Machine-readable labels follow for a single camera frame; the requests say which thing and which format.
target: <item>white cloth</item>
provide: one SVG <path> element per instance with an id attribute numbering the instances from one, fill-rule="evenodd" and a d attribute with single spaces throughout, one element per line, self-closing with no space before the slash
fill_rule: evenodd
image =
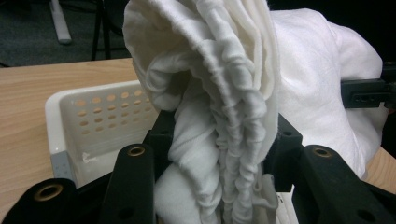
<path id="1" fill-rule="evenodd" d="M 274 223 L 260 162 L 278 112 L 304 145 L 337 150 L 358 176 L 379 147 L 386 109 L 345 111 L 340 81 L 378 77 L 381 60 L 315 11 L 270 12 L 262 0 L 134 0 L 123 32 L 151 102 L 177 111 L 173 164 L 155 187 L 165 223 Z M 296 223 L 290 195 L 279 198 L 276 222 Z"/>

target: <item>chair leg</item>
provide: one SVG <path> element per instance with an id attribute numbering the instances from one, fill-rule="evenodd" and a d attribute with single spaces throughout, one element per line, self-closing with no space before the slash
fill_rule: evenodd
<path id="1" fill-rule="evenodd" d="M 97 2 L 96 3 L 97 7 L 96 7 L 96 17 L 95 17 L 95 30 L 93 33 L 91 61 L 96 60 L 96 52 L 98 50 L 98 43 L 99 43 L 100 26 L 103 17 L 103 5 L 101 4 L 102 0 L 98 0 L 96 2 Z"/>
<path id="2" fill-rule="evenodd" d="M 105 58 L 111 59 L 110 55 L 110 28 L 108 26 L 107 14 L 103 13 L 103 40 L 105 44 Z"/>

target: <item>wooden table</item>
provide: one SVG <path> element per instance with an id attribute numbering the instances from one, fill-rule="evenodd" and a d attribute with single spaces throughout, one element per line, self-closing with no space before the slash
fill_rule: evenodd
<path id="1" fill-rule="evenodd" d="M 44 104 L 55 92 L 136 79 L 131 59 L 0 69 L 0 220 L 52 178 Z M 396 160 L 380 150 L 368 181 L 396 193 Z"/>

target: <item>metal grommet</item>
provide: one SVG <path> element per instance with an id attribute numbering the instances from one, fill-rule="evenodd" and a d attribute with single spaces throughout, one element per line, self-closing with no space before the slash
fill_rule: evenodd
<path id="1" fill-rule="evenodd" d="M 62 190 L 64 189 L 64 186 L 60 184 L 50 184 L 44 187 L 41 187 L 36 193 L 35 193 L 35 200 L 38 202 L 45 202 L 48 200 L 51 200 L 58 196 Z"/>
<path id="2" fill-rule="evenodd" d="M 327 149 L 321 147 L 314 147 L 314 153 L 317 156 L 324 158 L 330 158 L 332 156 L 332 153 L 330 153 Z"/>
<path id="3" fill-rule="evenodd" d="M 129 148 L 127 154 L 128 156 L 140 156 L 145 153 L 145 149 L 143 147 L 131 147 Z"/>

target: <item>metal leg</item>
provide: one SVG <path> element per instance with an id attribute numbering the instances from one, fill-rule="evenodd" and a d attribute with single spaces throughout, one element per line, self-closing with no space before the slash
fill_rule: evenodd
<path id="1" fill-rule="evenodd" d="M 98 50 L 100 25 L 102 23 L 102 16 L 103 16 L 103 6 L 102 4 L 99 3 L 100 1 L 102 0 L 97 1 L 97 7 L 96 7 L 95 30 L 93 34 L 91 61 L 96 60 L 96 51 Z"/>
<path id="2" fill-rule="evenodd" d="M 103 40 L 104 40 L 104 44 L 105 44 L 105 58 L 106 59 L 110 59 L 111 55 L 110 55 L 110 28 L 108 26 L 108 21 L 106 19 L 107 14 L 104 11 L 103 12 Z"/>
<path id="3" fill-rule="evenodd" d="M 64 20 L 64 14 L 62 13 L 62 8 L 59 5 L 59 1 L 51 0 L 49 2 L 49 7 L 52 13 L 53 23 L 55 25 L 56 35 L 58 36 L 59 43 L 70 44 L 72 42 L 72 38 L 70 37 L 66 21 Z"/>

